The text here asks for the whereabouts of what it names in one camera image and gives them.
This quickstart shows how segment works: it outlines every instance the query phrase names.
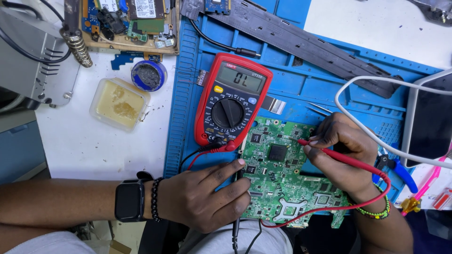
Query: black beaded bracelet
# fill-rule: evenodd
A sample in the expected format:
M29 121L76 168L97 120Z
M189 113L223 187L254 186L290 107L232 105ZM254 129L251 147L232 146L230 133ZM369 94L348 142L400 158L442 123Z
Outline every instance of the black beaded bracelet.
M159 177L159 178L155 179L154 183L152 184L151 213L152 213L152 218L156 222L162 221L162 219L159 218L159 213L157 212L157 188L158 188L161 180L163 180L163 177Z

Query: pliers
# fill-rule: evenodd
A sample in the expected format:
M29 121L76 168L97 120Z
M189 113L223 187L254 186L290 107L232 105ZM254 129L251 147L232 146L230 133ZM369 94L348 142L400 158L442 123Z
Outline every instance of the pliers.
M385 166L388 166L405 182L406 186L408 186L408 189L410 189L412 193L417 193L418 187L416 186L416 182L414 182L413 178L408 173L408 171L406 171L406 169L400 164L400 160L399 159L390 160L386 149L383 148L383 152L385 154L381 154L381 152L378 151L377 164L375 165L375 167L379 170L382 170ZM379 180L380 177L378 175L376 174L372 175L372 181L374 183L378 183Z

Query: hand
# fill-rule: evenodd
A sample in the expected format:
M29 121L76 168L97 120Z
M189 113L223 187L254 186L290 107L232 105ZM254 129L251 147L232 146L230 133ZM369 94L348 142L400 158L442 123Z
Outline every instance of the hand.
M251 182L244 177L215 189L245 166L243 159L162 180L157 191L159 217L210 233L239 218L248 207Z
M333 146L335 151L373 166L378 148L374 140L347 116L338 112L327 116L316 133L316 136L310 138L311 143L304 147L304 152L314 166L336 187L352 197L359 197L369 191L372 195L378 194L378 191L375 192L370 172L336 161L319 149Z

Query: red multimeter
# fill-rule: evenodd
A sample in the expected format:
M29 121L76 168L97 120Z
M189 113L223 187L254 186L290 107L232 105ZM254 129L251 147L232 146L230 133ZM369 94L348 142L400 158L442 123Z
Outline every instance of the red multimeter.
M218 53L196 111L196 142L205 146L220 137L219 151L235 150L250 130L272 78L273 73L260 64Z

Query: blue silicone mat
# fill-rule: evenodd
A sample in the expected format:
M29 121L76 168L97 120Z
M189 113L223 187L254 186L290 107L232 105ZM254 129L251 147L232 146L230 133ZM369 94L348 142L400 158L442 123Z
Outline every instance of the blue silicone mat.
M267 11L289 21L300 28L304 27L311 1L290 0L255 0L267 8ZM273 81L268 95L287 102L281 115L261 109L258 115L279 119L281 121L299 122L319 125L323 116L308 110L307 102L312 102L331 111L339 111L334 104L334 95L345 83L342 78L331 74L309 62L301 66L292 66L294 56L267 43L257 40L238 30L222 24L206 15L200 15L197 21L200 29L213 40L232 47L244 47L257 51L262 56L252 60L266 66L273 72ZM224 52L202 38L199 38L188 20L183 17L180 30L180 55L177 59L176 76L174 80L173 102L168 132L168 143L164 168L164 177L169 178L178 173L181 160L199 145L193 137L193 125L196 109L203 87L194 84L198 71L210 70L216 53ZM340 42L319 36L323 40L347 51L351 55L372 63L392 75L400 75L407 82L414 82L425 76L442 71L438 68L418 64L405 59L373 51L349 43ZM341 95L341 103L363 124L375 133L383 136L382 140L393 147L400 148L404 113L408 88L400 87L390 99L385 99L356 85L351 85ZM199 170L221 162L238 158L237 152L207 154L199 157L193 165L193 170ZM191 159L184 165L187 168ZM309 161L302 171L320 173ZM405 184L392 171L388 172L392 188L388 197L394 202ZM380 181L382 188L386 184Z

